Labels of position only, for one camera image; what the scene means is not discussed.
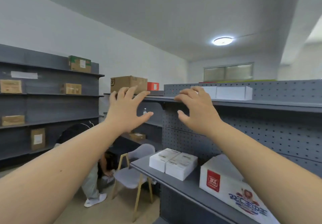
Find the gray pants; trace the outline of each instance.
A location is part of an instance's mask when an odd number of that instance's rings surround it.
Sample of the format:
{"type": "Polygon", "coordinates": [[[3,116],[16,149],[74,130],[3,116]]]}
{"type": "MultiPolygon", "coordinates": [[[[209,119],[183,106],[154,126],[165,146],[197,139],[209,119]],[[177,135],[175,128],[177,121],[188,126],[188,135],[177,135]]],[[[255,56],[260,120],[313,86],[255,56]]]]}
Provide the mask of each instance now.
{"type": "Polygon", "coordinates": [[[89,198],[96,199],[99,197],[99,191],[97,189],[97,177],[98,177],[98,166],[96,163],[82,183],[82,190],[88,199],[89,198]]]}

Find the small cardboard box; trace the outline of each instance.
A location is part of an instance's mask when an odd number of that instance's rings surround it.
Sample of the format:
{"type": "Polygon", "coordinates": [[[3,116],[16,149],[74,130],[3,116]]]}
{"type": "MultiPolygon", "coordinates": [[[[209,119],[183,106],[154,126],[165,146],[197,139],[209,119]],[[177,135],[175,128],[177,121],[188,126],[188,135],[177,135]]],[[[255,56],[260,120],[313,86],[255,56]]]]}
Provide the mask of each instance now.
{"type": "Polygon", "coordinates": [[[198,157],[180,153],[166,163],[166,174],[183,181],[197,167],[197,164],[198,157]]]}
{"type": "Polygon", "coordinates": [[[22,94],[21,80],[0,80],[0,87],[4,94],[22,94]]]}
{"type": "Polygon", "coordinates": [[[212,157],[201,166],[199,187],[261,224],[278,223],[223,154],[212,157]]]}
{"type": "Polygon", "coordinates": [[[147,82],[147,90],[148,91],[159,91],[159,83],[158,82],[147,82]]]}
{"type": "Polygon", "coordinates": [[[111,78],[111,92],[118,92],[122,87],[138,86],[135,94],[139,94],[142,91],[147,91],[147,79],[136,76],[120,76],[111,78]]]}
{"type": "Polygon", "coordinates": [[[2,126],[24,124],[24,116],[2,116],[2,126]]]}
{"type": "Polygon", "coordinates": [[[69,68],[73,71],[81,71],[91,73],[92,62],[90,59],[85,59],[77,56],[68,57],[69,68]]]}
{"type": "Polygon", "coordinates": [[[46,146],[45,141],[45,129],[39,128],[39,129],[32,129],[31,130],[31,149],[32,150],[38,150],[42,149],[46,146]]]}
{"type": "Polygon", "coordinates": [[[179,151],[169,149],[169,148],[164,149],[164,150],[150,156],[149,166],[158,170],[158,171],[165,172],[166,171],[166,163],[169,160],[172,160],[178,154],[180,154],[179,151]]]}
{"type": "Polygon", "coordinates": [[[62,94],[82,94],[82,85],[81,84],[73,84],[73,83],[65,83],[61,87],[62,94]]]}
{"type": "Polygon", "coordinates": [[[130,133],[129,134],[131,139],[134,141],[140,141],[146,138],[146,136],[144,134],[141,133],[130,133]]]}
{"type": "Polygon", "coordinates": [[[217,87],[216,86],[210,86],[210,87],[203,87],[206,93],[210,95],[211,99],[216,99],[216,92],[217,87]]]}
{"type": "Polygon", "coordinates": [[[248,86],[218,87],[216,99],[252,100],[253,89],[248,86]]]}

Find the chair seat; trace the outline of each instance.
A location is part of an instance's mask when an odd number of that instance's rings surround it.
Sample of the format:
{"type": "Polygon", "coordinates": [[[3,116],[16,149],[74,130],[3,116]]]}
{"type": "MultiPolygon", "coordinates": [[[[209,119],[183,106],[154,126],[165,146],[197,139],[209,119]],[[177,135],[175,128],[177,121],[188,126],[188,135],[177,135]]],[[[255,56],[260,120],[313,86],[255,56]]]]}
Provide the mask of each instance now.
{"type": "MultiPolygon", "coordinates": [[[[122,183],[125,187],[135,189],[139,185],[140,172],[131,168],[123,168],[114,173],[114,177],[117,181],[122,183]]],[[[142,183],[147,181],[147,176],[142,174],[142,183]]]]}

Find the window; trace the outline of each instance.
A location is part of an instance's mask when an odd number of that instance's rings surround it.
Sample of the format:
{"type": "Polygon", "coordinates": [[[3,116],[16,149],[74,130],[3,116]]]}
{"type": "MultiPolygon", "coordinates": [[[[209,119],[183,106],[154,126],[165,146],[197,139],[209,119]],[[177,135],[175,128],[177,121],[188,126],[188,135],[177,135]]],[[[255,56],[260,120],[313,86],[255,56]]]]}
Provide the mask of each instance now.
{"type": "Polygon", "coordinates": [[[242,81],[253,79],[253,64],[205,68],[204,82],[242,81]]]}

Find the ceiling light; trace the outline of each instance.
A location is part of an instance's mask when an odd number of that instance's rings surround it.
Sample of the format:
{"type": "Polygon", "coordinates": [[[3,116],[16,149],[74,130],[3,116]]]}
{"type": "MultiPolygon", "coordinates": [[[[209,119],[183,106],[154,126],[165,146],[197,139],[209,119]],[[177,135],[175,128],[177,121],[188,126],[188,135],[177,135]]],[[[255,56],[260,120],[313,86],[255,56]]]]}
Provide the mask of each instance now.
{"type": "Polygon", "coordinates": [[[212,43],[216,46],[223,46],[223,45],[228,45],[231,44],[234,39],[232,38],[219,38],[215,39],[212,43]]]}

